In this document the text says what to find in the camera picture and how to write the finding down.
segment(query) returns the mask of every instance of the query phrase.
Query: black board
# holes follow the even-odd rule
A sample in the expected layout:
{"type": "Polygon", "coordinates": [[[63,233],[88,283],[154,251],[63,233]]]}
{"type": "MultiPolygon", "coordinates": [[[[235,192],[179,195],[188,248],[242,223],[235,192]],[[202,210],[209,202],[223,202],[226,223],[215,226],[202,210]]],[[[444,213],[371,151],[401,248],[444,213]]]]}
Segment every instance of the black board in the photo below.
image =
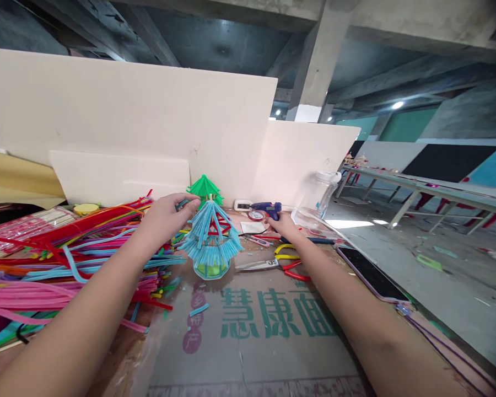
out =
{"type": "Polygon", "coordinates": [[[461,182],[495,151],[496,146],[428,144],[403,173],[446,182],[461,182]]]}
{"type": "Polygon", "coordinates": [[[353,145],[351,146],[351,150],[349,151],[353,158],[355,158],[357,156],[357,153],[363,144],[364,144],[364,141],[354,141],[353,142],[353,145]]]}

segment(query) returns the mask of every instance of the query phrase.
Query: blue glue gun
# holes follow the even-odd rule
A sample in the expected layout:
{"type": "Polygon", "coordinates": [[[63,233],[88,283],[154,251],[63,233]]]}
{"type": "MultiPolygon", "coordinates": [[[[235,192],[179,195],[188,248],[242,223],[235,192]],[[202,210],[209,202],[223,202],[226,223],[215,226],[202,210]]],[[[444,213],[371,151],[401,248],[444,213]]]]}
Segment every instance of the blue glue gun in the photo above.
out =
{"type": "Polygon", "coordinates": [[[253,203],[250,207],[257,211],[265,211],[274,221],[279,220],[278,212],[281,212],[281,203],[274,205],[271,202],[253,203]]]}

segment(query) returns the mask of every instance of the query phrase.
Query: concrete floor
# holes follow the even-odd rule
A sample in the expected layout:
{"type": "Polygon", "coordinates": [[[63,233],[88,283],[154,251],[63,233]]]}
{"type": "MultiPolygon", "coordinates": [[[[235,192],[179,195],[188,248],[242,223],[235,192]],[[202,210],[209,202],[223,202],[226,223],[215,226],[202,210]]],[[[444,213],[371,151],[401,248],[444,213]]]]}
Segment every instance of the concrete floor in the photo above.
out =
{"type": "MultiPolygon", "coordinates": [[[[360,182],[367,186],[370,180],[360,182]]],[[[361,197],[364,192],[344,189],[342,196],[361,197]]],[[[496,251],[496,228],[479,229],[467,236],[463,234],[466,228],[459,225],[466,219],[447,218],[430,234],[426,232],[431,226],[428,222],[436,218],[419,216],[404,217],[395,229],[389,230],[373,221],[389,222],[407,192],[401,191],[391,204],[386,202],[389,194],[372,191],[367,205],[333,198],[325,220],[496,366],[496,259],[477,250],[484,247],[496,251]],[[434,246],[450,250],[457,258],[437,252],[434,246]],[[419,254],[440,262],[443,271],[418,262],[419,254]]],[[[425,208],[435,210],[436,206],[437,202],[430,201],[425,208]]]]}

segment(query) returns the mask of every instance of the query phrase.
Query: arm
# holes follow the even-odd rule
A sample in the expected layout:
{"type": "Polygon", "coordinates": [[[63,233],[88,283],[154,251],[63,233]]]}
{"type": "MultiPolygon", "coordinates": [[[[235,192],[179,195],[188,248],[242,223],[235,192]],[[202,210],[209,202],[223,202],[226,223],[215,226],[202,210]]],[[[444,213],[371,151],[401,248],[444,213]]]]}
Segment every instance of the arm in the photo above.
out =
{"type": "Polygon", "coordinates": [[[129,240],[0,376],[0,396],[80,396],[96,375],[143,266],[200,205],[197,196],[157,200],[129,240]],[[175,205],[192,200],[180,212],[175,205]]]}
{"type": "Polygon", "coordinates": [[[379,397],[465,396],[428,342],[298,231],[290,216],[267,222],[294,244],[305,269],[346,333],[379,397]]]}

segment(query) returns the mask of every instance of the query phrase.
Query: jar lid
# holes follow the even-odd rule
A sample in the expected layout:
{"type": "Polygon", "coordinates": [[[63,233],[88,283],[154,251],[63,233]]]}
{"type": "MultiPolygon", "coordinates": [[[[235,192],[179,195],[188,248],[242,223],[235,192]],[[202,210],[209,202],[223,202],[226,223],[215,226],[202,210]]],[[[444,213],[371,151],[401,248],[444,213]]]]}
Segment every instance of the jar lid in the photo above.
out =
{"type": "Polygon", "coordinates": [[[339,182],[342,178],[342,174],[339,172],[328,172],[328,171],[317,171],[316,179],[327,183],[339,182]]]}

